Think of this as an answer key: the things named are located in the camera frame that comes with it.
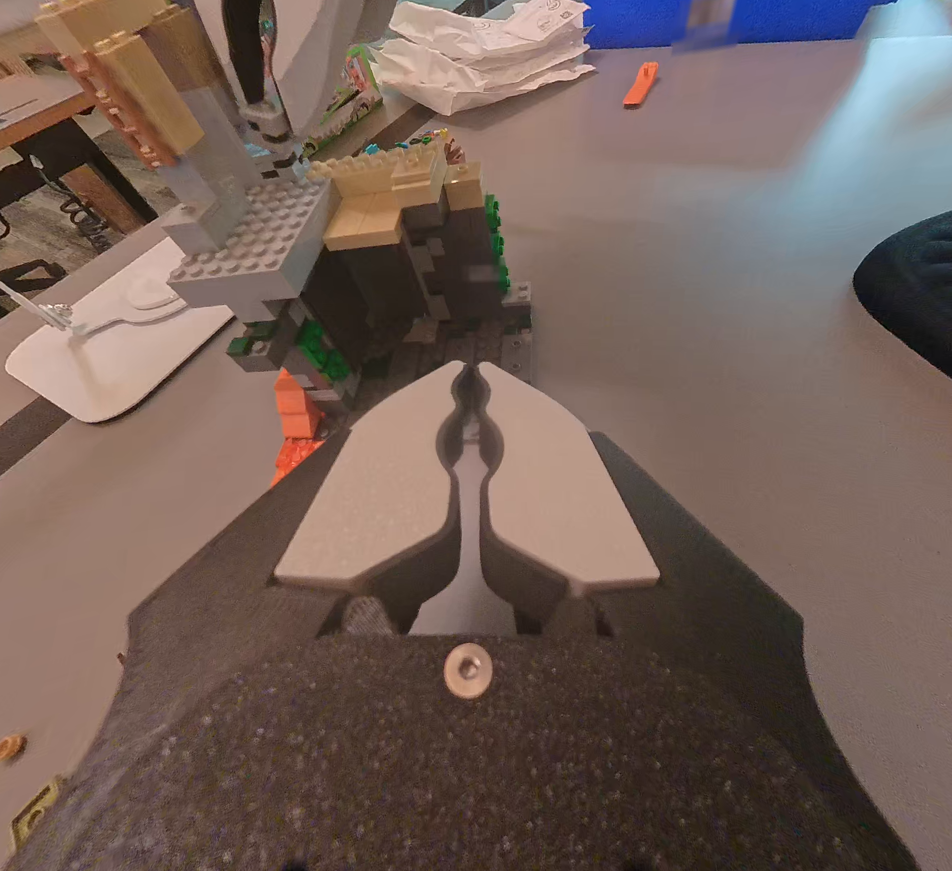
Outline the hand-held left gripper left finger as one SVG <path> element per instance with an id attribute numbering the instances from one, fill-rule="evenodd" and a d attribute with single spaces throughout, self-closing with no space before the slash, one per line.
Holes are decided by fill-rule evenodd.
<path id="1" fill-rule="evenodd" d="M 451 361 L 356 422 L 274 569 L 279 583 L 374 597 L 399 632 L 454 580 L 462 526 L 454 465 L 470 367 Z"/>

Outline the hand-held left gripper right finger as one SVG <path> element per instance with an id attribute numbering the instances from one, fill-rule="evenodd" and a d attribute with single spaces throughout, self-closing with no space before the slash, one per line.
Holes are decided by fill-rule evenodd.
<path id="1" fill-rule="evenodd" d="M 595 597 L 660 580 L 589 430 L 503 368 L 475 369 L 482 578 L 530 628 L 560 614 L 597 624 Z"/>

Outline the grey striped small brick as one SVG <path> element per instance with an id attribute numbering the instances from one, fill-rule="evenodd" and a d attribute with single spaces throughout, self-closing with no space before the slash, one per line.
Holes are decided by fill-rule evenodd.
<path id="1" fill-rule="evenodd" d="M 268 151 L 275 162 L 294 163 L 300 157 L 300 145 L 289 118 L 280 105 L 264 99 L 254 104 L 239 105 L 239 116 L 248 139 Z"/>

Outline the toy brick building model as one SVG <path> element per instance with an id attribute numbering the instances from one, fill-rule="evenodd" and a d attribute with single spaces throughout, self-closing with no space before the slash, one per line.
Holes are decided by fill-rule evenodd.
<path id="1" fill-rule="evenodd" d="M 486 358 L 531 380 L 530 284 L 511 280 L 498 202 L 446 130 L 267 174 L 232 126 L 189 9 L 54 0 L 35 22 L 180 199 L 157 221 L 183 252 L 165 284 L 191 308 L 228 308 L 234 364 L 303 389 L 303 406 L 283 409 L 288 441 L 347 412 L 362 377 L 388 375 L 396 389 Z"/>

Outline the grey desk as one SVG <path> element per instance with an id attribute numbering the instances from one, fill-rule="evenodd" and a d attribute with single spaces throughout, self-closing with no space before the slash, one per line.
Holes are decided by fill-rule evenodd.
<path id="1" fill-rule="evenodd" d="M 950 380 L 851 288 L 950 209 L 950 0 L 899 0 L 853 43 L 593 59 L 450 123 L 531 283 L 534 380 L 802 614 L 846 757 L 922 868 L 950 869 Z M 127 616 L 268 489 L 273 383 L 227 342 L 2 475 L 2 735 L 28 736 L 2 765 L 3 861 L 95 736 Z"/>

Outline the green toy set box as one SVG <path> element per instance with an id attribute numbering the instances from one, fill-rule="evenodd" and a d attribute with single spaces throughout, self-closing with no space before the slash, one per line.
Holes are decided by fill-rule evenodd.
<path id="1" fill-rule="evenodd" d="M 311 159 L 383 103 L 365 45 L 349 49 L 338 86 L 316 131 L 303 142 L 303 157 Z"/>

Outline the white paper bag pile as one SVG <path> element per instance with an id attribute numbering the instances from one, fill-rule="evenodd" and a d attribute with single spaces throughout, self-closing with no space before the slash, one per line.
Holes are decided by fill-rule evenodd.
<path id="1" fill-rule="evenodd" d="M 469 17 L 409 1 L 389 24 L 394 36 L 371 50 L 378 83 L 439 116 L 574 81 L 594 70 L 577 0 L 529 0 L 504 19 Z"/>

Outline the orange brick separator tool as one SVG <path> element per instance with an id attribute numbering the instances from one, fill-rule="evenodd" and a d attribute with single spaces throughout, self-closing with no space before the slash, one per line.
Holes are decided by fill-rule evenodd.
<path id="1" fill-rule="evenodd" d="M 658 72 L 659 63 L 656 61 L 649 61 L 641 66 L 635 81 L 625 93 L 623 99 L 625 109 L 637 109 L 646 102 L 658 79 Z"/>

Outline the black round pad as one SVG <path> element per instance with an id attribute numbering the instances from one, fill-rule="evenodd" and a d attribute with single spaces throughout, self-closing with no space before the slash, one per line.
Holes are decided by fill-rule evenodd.
<path id="1" fill-rule="evenodd" d="M 951 376 L 951 212 L 875 246 L 852 278 L 859 303 L 887 331 Z"/>

